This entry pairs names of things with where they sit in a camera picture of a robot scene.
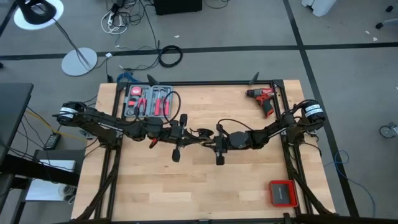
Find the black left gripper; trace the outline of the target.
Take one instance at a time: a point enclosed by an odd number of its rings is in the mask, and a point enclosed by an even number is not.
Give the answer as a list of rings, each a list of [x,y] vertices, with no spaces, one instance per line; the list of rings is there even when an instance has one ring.
[[[179,121],[173,120],[170,122],[170,135],[169,139],[175,143],[175,149],[172,151],[172,161],[173,162],[180,162],[180,148],[183,146],[182,140],[184,138],[184,134],[186,131],[187,125],[187,114],[181,114]],[[204,135],[202,133],[196,133],[194,135],[199,140],[204,140]],[[209,144],[212,145],[215,142],[206,142],[206,141],[195,141],[192,144]]]

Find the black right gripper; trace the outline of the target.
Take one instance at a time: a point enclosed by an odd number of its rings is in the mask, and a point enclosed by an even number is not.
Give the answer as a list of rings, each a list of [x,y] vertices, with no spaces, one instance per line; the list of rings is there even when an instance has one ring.
[[[229,134],[224,130],[223,126],[220,123],[216,125],[216,130],[218,132],[217,136],[215,136],[214,138],[206,138],[206,142],[215,142],[215,146],[209,144],[202,144],[201,146],[214,149],[216,155],[216,165],[222,166],[224,165],[223,154],[227,153],[229,148],[228,146]]]

